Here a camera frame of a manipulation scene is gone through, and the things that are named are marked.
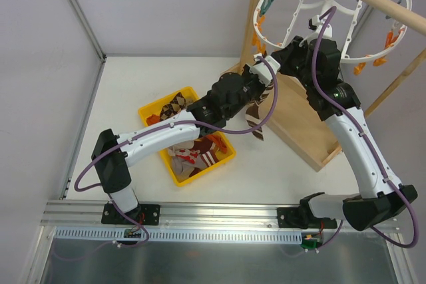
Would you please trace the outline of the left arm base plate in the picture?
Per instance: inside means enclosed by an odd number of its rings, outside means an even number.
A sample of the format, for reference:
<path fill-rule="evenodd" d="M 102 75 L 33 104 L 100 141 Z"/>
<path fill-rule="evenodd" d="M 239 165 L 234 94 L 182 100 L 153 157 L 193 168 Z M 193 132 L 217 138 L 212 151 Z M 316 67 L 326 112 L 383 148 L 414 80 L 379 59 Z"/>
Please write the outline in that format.
<path fill-rule="evenodd" d="M 158 225 L 160 217 L 160 205 L 158 204 L 139 204 L 137 208 L 125 213 L 126 217 L 141 223 L 142 225 Z M 101 223 L 105 225 L 124 225 L 132 224 L 123 217 L 112 203 L 105 204 Z"/>

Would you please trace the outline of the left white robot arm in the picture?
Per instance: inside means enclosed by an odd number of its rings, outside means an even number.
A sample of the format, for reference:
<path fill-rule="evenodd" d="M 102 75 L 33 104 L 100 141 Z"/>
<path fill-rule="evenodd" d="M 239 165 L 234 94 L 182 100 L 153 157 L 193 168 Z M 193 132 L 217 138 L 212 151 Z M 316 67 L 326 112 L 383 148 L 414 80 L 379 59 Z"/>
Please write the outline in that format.
<path fill-rule="evenodd" d="M 261 97 L 275 80 L 274 63 L 246 65 L 242 74 L 223 74 L 205 96 L 170 118 L 133 133 L 99 134 L 92 160 L 104 193 L 115 203 L 124 223 L 134 223 L 140 205 L 131 187 L 129 167 L 147 155 L 219 131 L 243 107 Z"/>

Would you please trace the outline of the brown argyle sock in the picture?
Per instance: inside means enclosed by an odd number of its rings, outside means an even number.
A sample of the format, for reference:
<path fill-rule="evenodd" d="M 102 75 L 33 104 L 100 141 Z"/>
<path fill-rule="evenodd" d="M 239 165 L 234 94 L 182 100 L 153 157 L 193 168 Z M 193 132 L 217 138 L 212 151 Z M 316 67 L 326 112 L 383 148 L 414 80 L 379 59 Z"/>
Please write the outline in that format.
<path fill-rule="evenodd" d="M 185 98 L 181 92 L 178 92 L 170 102 L 166 103 L 161 108 L 159 115 L 160 121 L 167 120 L 170 117 L 175 116 L 192 103 L 192 98 Z"/>

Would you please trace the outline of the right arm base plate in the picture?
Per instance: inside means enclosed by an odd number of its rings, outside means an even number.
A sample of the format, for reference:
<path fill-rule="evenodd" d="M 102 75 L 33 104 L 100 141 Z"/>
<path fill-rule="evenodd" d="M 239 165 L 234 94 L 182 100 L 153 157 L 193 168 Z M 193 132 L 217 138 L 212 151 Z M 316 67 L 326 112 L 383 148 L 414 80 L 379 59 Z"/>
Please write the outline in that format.
<path fill-rule="evenodd" d="M 304 228 L 298 207 L 278 207 L 276 212 L 279 228 Z"/>

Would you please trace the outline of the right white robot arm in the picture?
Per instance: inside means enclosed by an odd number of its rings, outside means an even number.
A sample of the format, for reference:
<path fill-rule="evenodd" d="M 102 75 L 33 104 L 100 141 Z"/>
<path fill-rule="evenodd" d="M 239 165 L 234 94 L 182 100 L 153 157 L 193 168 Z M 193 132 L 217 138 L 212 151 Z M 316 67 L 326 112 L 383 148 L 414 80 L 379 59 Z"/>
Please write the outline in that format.
<path fill-rule="evenodd" d="M 322 219 L 342 219 L 363 231 L 395 217 L 417 199 L 414 186 L 394 174 L 367 127 L 352 87 L 338 78 L 341 53 L 335 41 L 305 41 L 296 36 L 272 57 L 280 73 L 298 79 L 309 105 L 333 132 L 358 185 L 355 195 L 318 192 L 300 200 L 298 212 L 287 219 L 297 227 L 314 227 Z"/>

